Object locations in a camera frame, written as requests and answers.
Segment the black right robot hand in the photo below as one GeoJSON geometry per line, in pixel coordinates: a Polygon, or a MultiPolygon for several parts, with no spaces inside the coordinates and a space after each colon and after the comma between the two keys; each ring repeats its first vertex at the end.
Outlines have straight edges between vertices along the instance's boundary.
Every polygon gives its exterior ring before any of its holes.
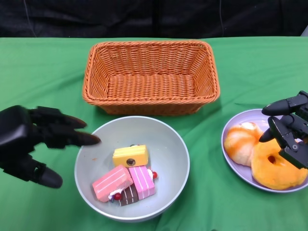
{"type": "Polygon", "coordinates": [[[308,93],[273,102],[262,109],[269,128],[259,141],[275,139],[279,155],[298,169],[308,167],[308,93]]]}

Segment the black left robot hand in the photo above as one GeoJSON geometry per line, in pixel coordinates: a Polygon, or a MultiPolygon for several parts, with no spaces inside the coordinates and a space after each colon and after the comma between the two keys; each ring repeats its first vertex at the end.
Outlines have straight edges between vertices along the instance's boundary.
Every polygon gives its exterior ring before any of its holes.
{"type": "Polygon", "coordinates": [[[30,155],[35,146],[46,144],[51,149],[68,145],[89,146],[100,143],[92,134],[80,132],[86,123],[63,114],[59,109],[39,106],[27,109],[11,106],[0,113],[0,167],[4,173],[24,181],[58,189],[62,177],[30,155]]]}

